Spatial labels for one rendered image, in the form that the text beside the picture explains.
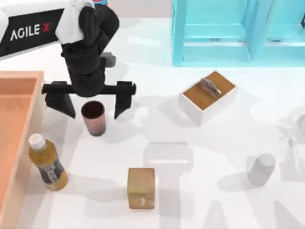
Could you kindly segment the dark red cup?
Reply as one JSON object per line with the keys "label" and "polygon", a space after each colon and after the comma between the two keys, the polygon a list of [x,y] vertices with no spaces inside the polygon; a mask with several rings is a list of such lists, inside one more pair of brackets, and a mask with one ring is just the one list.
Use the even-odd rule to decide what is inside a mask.
{"label": "dark red cup", "polygon": [[92,136],[101,136],[105,133],[105,108],[101,102],[86,102],[81,108],[81,114],[87,130]]}

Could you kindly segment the salmon shallow box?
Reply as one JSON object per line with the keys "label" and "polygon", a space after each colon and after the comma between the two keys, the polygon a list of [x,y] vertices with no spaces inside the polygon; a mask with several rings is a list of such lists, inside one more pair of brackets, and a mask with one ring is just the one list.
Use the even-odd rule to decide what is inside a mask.
{"label": "salmon shallow box", "polygon": [[45,112],[42,71],[0,71],[0,229],[17,229],[31,162],[28,138]]}

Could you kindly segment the amber bottle with white cap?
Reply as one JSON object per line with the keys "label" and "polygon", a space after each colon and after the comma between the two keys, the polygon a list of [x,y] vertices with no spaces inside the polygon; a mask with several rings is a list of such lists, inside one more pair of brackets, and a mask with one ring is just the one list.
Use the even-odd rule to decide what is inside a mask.
{"label": "amber bottle with white cap", "polygon": [[59,161],[54,143],[41,134],[32,134],[29,145],[29,158],[39,170],[46,188],[51,191],[63,189],[68,183],[68,176]]}

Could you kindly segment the white box with brown top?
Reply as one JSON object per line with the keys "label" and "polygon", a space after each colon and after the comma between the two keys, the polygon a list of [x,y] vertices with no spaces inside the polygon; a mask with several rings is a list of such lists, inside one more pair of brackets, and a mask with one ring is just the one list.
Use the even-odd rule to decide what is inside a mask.
{"label": "white box with brown top", "polygon": [[231,105],[236,97],[238,87],[217,71],[204,77],[210,80],[221,92],[219,97],[213,98],[201,88],[201,81],[197,81],[179,94],[178,105],[182,112],[196,125],[202,125],[216,117]]}

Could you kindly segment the grey tissue tuft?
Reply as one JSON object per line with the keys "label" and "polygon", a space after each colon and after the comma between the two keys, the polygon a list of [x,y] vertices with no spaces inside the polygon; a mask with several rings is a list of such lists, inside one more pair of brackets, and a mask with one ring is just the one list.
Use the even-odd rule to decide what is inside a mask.
{"label": "grey tissue tuft", "polygon": [[202,78],[200,81],[201,88],[213,98],[218,98],[221,95],[221,91],[215,86],[215,84],[206,78]]}

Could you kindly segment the light blue rack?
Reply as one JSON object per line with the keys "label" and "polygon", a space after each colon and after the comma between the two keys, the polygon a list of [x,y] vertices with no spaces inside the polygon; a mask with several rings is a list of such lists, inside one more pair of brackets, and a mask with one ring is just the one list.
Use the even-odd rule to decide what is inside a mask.
{"label": "light blue rack", "polygon": [[305,67],[305,0],[172,0],[175,66]]}

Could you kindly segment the white jar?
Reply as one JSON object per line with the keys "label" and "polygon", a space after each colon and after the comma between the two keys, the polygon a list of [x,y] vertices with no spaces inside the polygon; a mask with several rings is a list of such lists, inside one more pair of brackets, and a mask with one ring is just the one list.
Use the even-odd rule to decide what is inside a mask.
{"label": "white jar", "polygon": [[275,158],[269,153],[258,156],[247,172],[249,182],[256,187],[264,186],[275,169]]}

